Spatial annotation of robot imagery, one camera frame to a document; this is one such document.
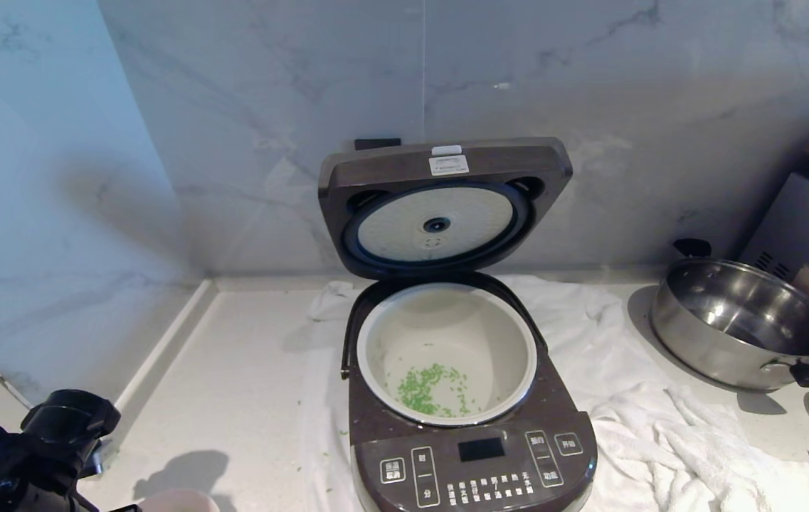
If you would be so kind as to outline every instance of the stainless steel pot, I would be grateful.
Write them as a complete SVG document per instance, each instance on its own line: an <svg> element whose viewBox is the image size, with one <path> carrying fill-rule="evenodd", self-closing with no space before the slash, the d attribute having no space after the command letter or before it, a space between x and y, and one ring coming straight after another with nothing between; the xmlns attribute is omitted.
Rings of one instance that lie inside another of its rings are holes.
<svg viewBox="0 0 809 512"><path fill-rule="evenodd" d="M651 327L680 360L721 383L809 387L809 298L738 262L680 260L651 305Z"/></svg>

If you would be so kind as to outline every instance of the digital display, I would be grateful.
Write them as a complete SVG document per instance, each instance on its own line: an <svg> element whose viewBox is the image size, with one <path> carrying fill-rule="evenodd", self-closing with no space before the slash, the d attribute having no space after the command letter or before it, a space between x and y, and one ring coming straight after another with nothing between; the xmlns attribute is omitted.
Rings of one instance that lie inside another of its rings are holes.
<svg viewBox="0 0 809 512"><path fill-rule="evenodd" d="M505 448L502 447L502 440L499 437L490 437L488 439L458 443L458 454L462 457L462 462L470 462L472 460L502 457L505 455Z"/></svg>

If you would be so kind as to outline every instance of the rice cooker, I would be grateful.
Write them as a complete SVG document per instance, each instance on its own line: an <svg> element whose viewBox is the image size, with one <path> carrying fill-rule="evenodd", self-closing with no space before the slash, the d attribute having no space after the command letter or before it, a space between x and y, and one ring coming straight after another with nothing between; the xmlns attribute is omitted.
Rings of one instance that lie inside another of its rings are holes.
<svg viewBox="0 0 809 512"><path fill-rule="evenodd" d="M359 499L372 511L574 511L597 465L534 319L479 269L572 177L558 139L331 155L319 204L343 265L375 279L342 351Z"/></svg>

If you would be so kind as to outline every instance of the control panel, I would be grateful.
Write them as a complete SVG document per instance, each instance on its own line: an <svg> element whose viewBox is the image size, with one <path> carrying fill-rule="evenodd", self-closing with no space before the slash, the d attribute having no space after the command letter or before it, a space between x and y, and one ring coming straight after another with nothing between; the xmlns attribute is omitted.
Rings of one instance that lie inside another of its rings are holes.
<svg viewBox="0 0 809 512"><path fill-rule="evenodd" d="M580 415L577 425L558 428L518 421L360 444L359 477L394 510L486 512L548 503L590 485L597 448Z"/></svg>

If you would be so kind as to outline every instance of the label sticker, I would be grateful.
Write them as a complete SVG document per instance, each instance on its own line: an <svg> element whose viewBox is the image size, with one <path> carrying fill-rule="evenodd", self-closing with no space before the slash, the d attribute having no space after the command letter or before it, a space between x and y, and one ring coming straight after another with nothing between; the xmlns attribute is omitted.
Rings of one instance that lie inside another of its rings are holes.
<svg viewBox="0 0 809 512"><path fill-rule="evenodd" d="M464 155L437 156L430 159L430 172L434 176L446 176L449 174L464 174L470 172L467 166L467 157Z"/></svg>

